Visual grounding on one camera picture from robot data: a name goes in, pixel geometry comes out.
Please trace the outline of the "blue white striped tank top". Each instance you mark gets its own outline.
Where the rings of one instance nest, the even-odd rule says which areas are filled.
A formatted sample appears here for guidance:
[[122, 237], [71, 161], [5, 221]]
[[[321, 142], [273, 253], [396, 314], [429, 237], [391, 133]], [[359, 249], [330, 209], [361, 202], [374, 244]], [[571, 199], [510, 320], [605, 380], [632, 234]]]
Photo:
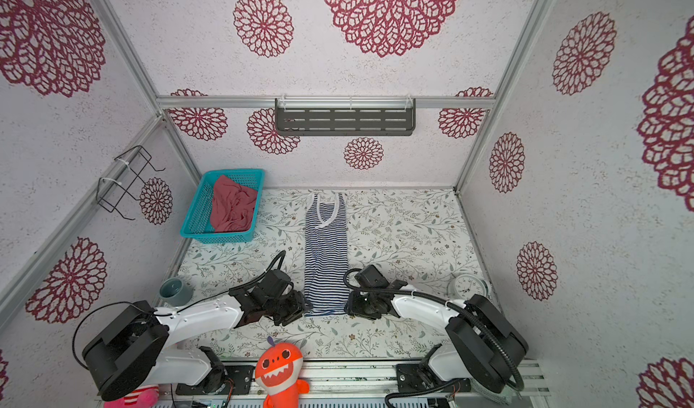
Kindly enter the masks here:
[[346, 205], [341, 193], [315, 194], [305, 214], [304, 295], [310, 317], [345, 314], [350, 290], [343, 277], [350, 269]]

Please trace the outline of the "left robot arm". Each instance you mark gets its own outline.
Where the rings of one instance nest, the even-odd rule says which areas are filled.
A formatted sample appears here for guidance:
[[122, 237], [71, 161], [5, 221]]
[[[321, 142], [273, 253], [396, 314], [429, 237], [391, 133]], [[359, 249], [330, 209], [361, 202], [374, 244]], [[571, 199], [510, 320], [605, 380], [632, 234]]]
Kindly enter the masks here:
[[161, 384], [181, 384], [197, 395], [211, 394], [228, 382], [226, 366], [211, 348], [183, 350], [180, 342], [263, 318], [287, 326], [312, 308], [285, 272], [272, 270], [254, 283], [182, 308], [131, 303], [83, 348], [81, 356], [105, 402]]

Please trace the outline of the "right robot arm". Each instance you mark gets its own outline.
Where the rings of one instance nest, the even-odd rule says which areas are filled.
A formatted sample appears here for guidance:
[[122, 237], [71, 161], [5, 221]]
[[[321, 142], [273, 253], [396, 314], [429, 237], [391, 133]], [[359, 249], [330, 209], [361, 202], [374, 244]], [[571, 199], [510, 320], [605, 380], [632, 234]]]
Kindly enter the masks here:
[[373, 265], [348, 270], [343, 284], [350, 290], [348, 315], [373, 321], [387, 316], [410, 319], [446, 336], [417, 366], [406, 368], [407, 386], [435, 393], [477, 383], [495, 395], [525, 389], [520, 365], [529, 345], [483, 295], [467, 301], [444, 299], [401, 280], [390, 282]]

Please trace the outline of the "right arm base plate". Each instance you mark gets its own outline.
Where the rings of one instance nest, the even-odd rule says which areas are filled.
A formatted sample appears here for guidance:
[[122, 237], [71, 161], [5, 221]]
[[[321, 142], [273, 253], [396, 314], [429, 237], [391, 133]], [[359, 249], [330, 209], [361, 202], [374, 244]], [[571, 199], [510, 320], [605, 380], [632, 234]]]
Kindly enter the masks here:
[[469, 393], [472, 390], [469, 378], [440, 379], [422, 363], [399, 363], [396, 365], [396, 380], [401, 393], [434, 393], [434, 389], [446, 385], [443, 393]]

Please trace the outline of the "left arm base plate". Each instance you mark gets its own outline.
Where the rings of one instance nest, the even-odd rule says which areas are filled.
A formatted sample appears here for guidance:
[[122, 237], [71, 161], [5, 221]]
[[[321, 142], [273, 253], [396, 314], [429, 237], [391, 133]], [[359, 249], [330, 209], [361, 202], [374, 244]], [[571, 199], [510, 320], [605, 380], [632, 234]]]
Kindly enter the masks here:
[[254, 382], [253, 374], [253, 366], [215, 366], [200, 384], [177, 384], [173, 392], [176, 396], [248, 395]]

